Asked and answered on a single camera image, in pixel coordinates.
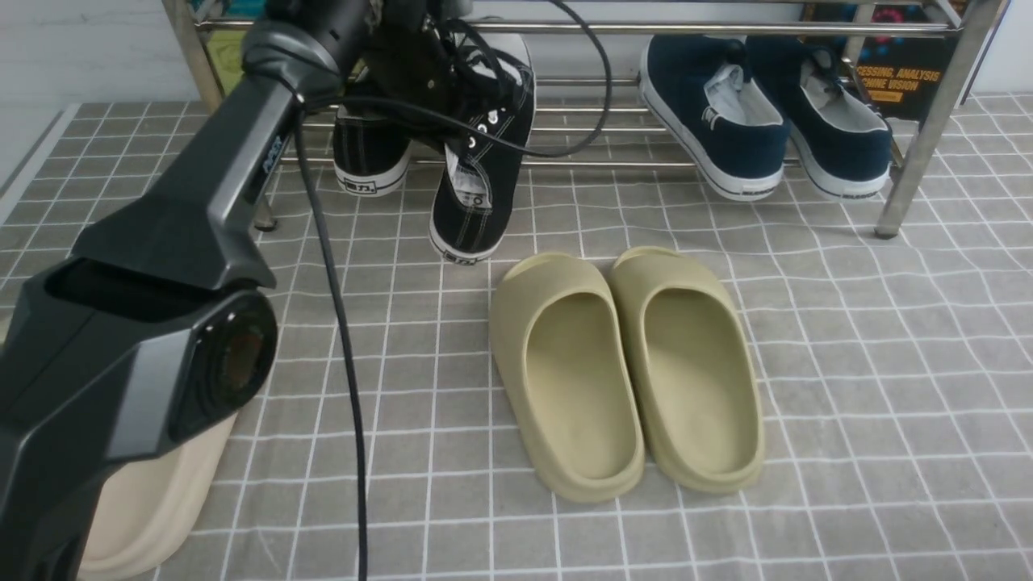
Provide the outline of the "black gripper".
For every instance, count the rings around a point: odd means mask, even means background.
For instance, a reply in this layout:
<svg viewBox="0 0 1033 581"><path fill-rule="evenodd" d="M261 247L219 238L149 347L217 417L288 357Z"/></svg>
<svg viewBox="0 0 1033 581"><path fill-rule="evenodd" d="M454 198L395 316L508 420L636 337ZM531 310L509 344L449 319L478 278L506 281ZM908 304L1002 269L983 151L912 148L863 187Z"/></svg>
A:
<svg viewBox="0 0 1033 581"><path fill-rule="evenodd" d="M372 1L364 74L345 88L355 96L387 97L453 118L453 36L445 25L472 12L471 1Z"/></svg>

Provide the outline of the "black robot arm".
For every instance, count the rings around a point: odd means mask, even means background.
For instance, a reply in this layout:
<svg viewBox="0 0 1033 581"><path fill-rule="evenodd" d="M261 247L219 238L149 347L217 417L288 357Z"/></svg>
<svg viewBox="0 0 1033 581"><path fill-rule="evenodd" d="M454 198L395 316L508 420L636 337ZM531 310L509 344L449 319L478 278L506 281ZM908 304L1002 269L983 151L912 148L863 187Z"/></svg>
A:
<svg viewBox="0 0 1033 581"><path fill-rule="evenodd" d="M250 228L289 136L450 1L270 1L244 77L147 191L22 286L2 349L2 577L77 577L101 490L240 411L277 348Z"/></svg>

